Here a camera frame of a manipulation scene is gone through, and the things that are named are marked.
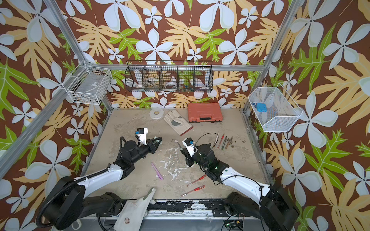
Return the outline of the dark green pen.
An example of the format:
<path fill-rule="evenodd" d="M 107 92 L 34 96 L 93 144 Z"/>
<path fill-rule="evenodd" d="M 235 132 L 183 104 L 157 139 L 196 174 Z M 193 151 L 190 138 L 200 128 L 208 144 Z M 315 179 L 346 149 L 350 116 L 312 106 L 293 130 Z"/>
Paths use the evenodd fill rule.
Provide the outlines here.
<path fill-rule="evenodd" d="M 224 141 L 223 141 L 223 144 L 222 144 L 222 148 L 221 148 L 221 150 L 224 150 L 225 145 L 226 145 L 226 142 L 227 142 L 227 136 L 225 136 L 225 139 L 224 139 Z"/>

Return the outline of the brown pen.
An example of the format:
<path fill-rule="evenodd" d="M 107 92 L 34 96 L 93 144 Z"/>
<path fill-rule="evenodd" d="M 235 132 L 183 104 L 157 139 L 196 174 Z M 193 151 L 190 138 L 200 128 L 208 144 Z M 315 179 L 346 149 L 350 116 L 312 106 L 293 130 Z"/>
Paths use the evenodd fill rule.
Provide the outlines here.
<path fill-rule="evenodd" d="M 227 142 L 227 144 L 226 144 L 226 146 L 225 146 L 225 150 L 230 146 L 230 144 L 232 143 L 232 140 L 233 140 L 233 137 L 231 137 L 231 138 L 228 140 L 228 142 Z"/>

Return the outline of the pink pen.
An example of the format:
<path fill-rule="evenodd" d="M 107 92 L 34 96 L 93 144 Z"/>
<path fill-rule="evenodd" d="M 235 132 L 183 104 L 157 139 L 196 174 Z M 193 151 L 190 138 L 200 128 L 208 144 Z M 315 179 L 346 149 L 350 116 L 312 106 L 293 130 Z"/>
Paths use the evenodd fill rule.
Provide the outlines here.
<path fill-rule="evenodd" d="M 162 181 L 164 180 L 163 176 L 161 175 L 161 173 L 159 172 L 159 170 L 157 169 L 157 167 L 155 166 L 155 164 L 153 162 L 151 162 L 151 166 L 153 167 L 153 169 L 155 170 L 156 172 L 156 175 L 157 177 Z"/>

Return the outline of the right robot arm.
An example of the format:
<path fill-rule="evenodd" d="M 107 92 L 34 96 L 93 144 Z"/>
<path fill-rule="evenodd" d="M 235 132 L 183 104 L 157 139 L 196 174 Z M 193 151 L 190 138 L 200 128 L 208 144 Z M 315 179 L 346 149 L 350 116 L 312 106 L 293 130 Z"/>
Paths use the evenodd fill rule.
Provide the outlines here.
<path fill-rule="evenodd" d="M 181 153 L 186 164 L 199 165 L 214 183 L 235 189 L 225 200 L 229 215 L 245 214 L 260 219 L 272 231 L 290 231 L 300 212 L 279 184 L 268 185 L 242 175 L 218 160 L 211 144 L 196 146 L 191 138 L 183 140 Z"/>

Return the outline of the red gel pen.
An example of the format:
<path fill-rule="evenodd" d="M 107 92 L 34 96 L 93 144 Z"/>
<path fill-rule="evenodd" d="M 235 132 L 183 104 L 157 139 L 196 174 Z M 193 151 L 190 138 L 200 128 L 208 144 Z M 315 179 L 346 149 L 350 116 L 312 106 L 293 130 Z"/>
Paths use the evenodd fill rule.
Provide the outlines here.
<path fill-rule="evenodd" d="M 193 192 L 196 192 L 196 191 L 199 191 L 199 190 L 202 190 L 203 188 L 205 188 L 205 185 L 202 185 L 202 186 L 199 186 L 193 190 L 190 190 L 184 194 L 181 195 L 181 197 L 185 197 L 186 195 L 190 194 L 190 193 L 193 193 Z"/>
<path fill-rule="evenodd" d="M 221 143 L 222 143 L 222 141 L 223 141 L 223 139 L 224 139 L 224 136 L 225 136 L 225 134 L 223 134 L 223 135 L 222 135 L 221 140 L 220 140 L 220 142 L 219 142 L 219 144 L 218 144 L 217 148 L 219 148 L 219 147 L 221 146 Z"/>
<path fill-rule="evenodd" d="M 189 187 L 189 186 L 191 186 L 191 185 L 193 185 L 193 184 L 195 184 L 195 183 L 197 183 L 197 182 L 199 182 L 199 181 L 203 180 L 203 179 L 204 179 L 204 178 L 206 178 L 206 177 L 207 177 L 207 175 L 206 175 L 206 174 L 204 174 L 203 176 L 199 177 L 199 178 L 198 178 L 198 179 L 196 179 L 195 181 L 193 181 L 193 182 L 191 182 L 191 183 L 187 184 L 187 187 Z"/>

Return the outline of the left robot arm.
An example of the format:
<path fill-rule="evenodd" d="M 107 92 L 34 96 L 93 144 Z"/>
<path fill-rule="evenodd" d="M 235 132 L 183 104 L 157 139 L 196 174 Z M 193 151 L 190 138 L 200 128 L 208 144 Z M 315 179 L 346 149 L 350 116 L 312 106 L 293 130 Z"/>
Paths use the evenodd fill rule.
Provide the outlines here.
<path fill-rule="evenodd" d="M 39 228 L 55 227 L 63 230 L 77 219 L 92 214 L 98 217 L 116 216 L 125 202 L 113 192 L 101 196 L 91 194 L 106 185 L 128 177 L 135 169 L 135 163 L 147 154 L 154 154 L 162 138 L 148 139 L 146 144 L 127 141 L 120 137 L 119 153 L 116 160 L 106 168 L 79 178 L 63 177 L 49 193 L 39 208 L 36 225 Z"/>

